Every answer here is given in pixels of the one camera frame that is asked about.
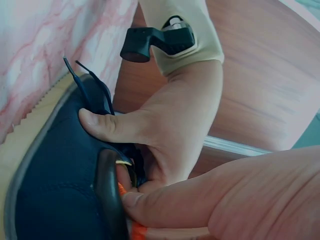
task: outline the marble wall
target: marble wall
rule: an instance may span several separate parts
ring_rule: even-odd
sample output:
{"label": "marble wall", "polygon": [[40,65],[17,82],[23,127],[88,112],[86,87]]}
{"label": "marble wall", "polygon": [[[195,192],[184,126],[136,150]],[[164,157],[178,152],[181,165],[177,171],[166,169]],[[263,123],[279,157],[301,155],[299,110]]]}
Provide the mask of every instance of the marble wall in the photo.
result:
{"label": "marble wall", "polygon": [[0,1],[0,143],[80,60],[115,92],[137,0]]}

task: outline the shoelace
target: shoelace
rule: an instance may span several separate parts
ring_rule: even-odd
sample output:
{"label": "shoelace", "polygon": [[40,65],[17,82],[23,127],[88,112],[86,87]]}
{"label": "shoelace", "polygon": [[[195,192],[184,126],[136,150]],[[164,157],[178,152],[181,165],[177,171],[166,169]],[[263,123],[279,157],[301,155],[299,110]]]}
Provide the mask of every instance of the shoelace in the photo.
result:
{"label": "shoelace", "polygon": [[[65,62],[66,67],[68,68],[69,72],[71,73],[75,83],[77,84],[81,95],[84,99],[85,106],[89,111],[92,111],[94,109],[94,106],[92,106],[90,102],[90,98],[88,93],[86,92],[86,88],[81,81],[80,77],[76,75],[72,67],[70,66],[68,60],[66,57],[63,57],[63,60]],[[110,110],[107,111],[106,109],[100,109],[99,112],[96,112],[97,114],[105,115],[105,114],[111,114],[115,115],[115,111],[112,106],[112,101],[109,95],[109,91],[107,86],[87,67],[85,67],[81,62],[78,60],[75,61],[79,66],[81,66],[83,69],[88,71],[89,75],[94,79],[95,83],[99,86],[99,88],[102,90],[104,96],[106,97],[108,108]],[[136,174],[136,179],[132,179],[132,184],[135,185],[134,187],[139,187],[140,185],[144,184],[147,181],[146,174],[144,171],[144,160],[142,157],[142,154],[139,149],[136,148],[136,146],[133,143],[110,143],[112,146],[117,148],[119,151],[121,151],[125,156],[127,156],[129,159],[133,160],[134,163],[134,172]]]}

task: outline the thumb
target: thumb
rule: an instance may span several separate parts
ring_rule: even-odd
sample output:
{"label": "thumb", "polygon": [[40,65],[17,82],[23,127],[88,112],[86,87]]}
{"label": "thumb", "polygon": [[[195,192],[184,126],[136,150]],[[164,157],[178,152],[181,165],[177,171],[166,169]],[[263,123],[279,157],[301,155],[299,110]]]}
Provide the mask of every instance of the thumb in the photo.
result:
{"label": "thumb", "polygon": [[148,117],[134,111],[123,115],[99,115],[84,108],[79,111],[83,128],[92,136],[106,142],[146,144]]}
{"label": "thumb", "polygon": [[199,228],[208,226],[210,199],[201,199],[208,175],[159,188],[151,193],[128,192],[123,196],[127,213],[151,228]]}

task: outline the hand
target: hand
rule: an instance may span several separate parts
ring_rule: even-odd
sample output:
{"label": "hand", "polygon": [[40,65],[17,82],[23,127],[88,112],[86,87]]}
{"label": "hand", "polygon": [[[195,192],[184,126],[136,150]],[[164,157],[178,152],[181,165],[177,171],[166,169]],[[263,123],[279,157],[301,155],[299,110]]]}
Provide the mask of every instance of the hand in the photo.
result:
{"label": "hand", "polygon": [[144,193],[188,178],[218,109],[222,65],[216,60],[193,63],[168,80],[137,111],[119,116],[79,112],[81,124],[96,138],[149,148],[155,160],[146,173],[149,181],[139,188]]}
{"label": "hand", "polygon": [[320,239],[320,146],[244,158],[158,189],[129,192],[151,228],[208,227],[219,240]]}

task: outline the shoe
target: shoe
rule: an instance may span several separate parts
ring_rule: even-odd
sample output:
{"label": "shoe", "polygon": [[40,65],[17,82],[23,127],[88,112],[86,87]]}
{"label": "shoe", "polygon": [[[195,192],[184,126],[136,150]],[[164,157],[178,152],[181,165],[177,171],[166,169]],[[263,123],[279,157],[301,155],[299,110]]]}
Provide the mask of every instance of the shoe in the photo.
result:
{"label": "shoe", "polygon": [[146,181],[130,143],[89,135],[78,111],[114,114],[110,92],[93,72],[70,72],[0,145],[0,240],[128,240],[116,163],[134,185]]}

